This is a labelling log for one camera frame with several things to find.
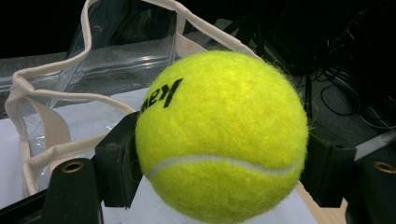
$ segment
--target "metal grommet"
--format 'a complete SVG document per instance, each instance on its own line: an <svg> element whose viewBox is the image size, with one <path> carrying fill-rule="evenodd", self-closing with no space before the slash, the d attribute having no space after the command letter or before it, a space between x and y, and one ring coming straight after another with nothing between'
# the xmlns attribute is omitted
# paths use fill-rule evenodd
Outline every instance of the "metal grommet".
<svg viewBox="0 0 396 224"><path fill-rule="evenodd" d="M382 162L382 161L376 161L374 162L374 167L379 170L382 171L384 173L388 173L388 174L396 174L396 167L387 164L386 162Z"/></svg>
<svg viewBox="0 0 396 224"><path fill-rule="evenodd" d="M64 167L62 167L62 171L64 173L74 173L80 170L83 166L84 163L82 161L72 161L64 165Z"/></svg>

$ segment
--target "white curved line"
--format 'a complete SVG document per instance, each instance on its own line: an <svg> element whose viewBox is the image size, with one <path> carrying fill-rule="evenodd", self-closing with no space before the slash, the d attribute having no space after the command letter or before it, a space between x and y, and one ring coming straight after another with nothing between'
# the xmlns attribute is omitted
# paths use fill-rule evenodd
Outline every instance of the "white curved line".
<svg viewBox="0 0 396 224"><path fill-rule="evenodd" d="M270 174L270 175L283 175L285 173L290 172L291 170L295 169L302 160L298 160L293 165L283 168L283 169L268 169L264 168L260 165L252 164L248 161L238 160L231 157L224 157L220 155L192 155L192 156L181 156L181 157L172 157L167 160L161 161L153 168L151 168L148 172L148 179L154 177L158 172L166 167L170 167L173 165L178 165L182 163L192 163L192 162L201 162L201 161L227 161L231 164L235 164L241 167L244 167L249 170L257 171L262 174Z"/></svg>

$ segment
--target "wooden surface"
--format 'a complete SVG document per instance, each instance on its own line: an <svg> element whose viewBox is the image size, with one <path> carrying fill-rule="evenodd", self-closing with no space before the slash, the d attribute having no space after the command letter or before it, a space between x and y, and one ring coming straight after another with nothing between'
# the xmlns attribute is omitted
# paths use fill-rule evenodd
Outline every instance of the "wooden surface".
<svg viewBox="0 0 396 224"><path fill-rule="evenodd" d="M309 193L304 189L303 184L297 185L297 191L303 198L306 206L311 211L313 217L318 224L346 224L345 212L347 209L347 202L343 200L340 208L322 208L319 207Z"/></svg>

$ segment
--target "tennis ball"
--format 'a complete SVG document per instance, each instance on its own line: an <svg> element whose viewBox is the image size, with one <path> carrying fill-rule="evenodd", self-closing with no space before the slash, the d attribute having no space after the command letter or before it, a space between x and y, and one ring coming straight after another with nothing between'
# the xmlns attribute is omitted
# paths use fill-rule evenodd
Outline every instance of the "tennis ball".
<svg viewBox="0 0 396 224"><path fill-rule="evenodd" d="M278 70L213 50L176 61L153 81L135 137L142 172L165 203L203 222L237 223L296 186L308 127Z"/></svg>

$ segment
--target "yellow tennis ball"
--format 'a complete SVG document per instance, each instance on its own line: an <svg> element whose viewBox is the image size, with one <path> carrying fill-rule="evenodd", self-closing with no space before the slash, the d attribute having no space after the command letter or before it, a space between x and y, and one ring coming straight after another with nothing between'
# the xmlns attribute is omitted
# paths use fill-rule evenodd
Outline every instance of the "yellow tennis ball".
<svg viewBox="0 0 396 224"><path fill-rule="evenodd" d="M262 60L213 50L154 80L136 124L142 171L163 201L209 223L237 223L285 199L304 167L307 118Z"/></svg>

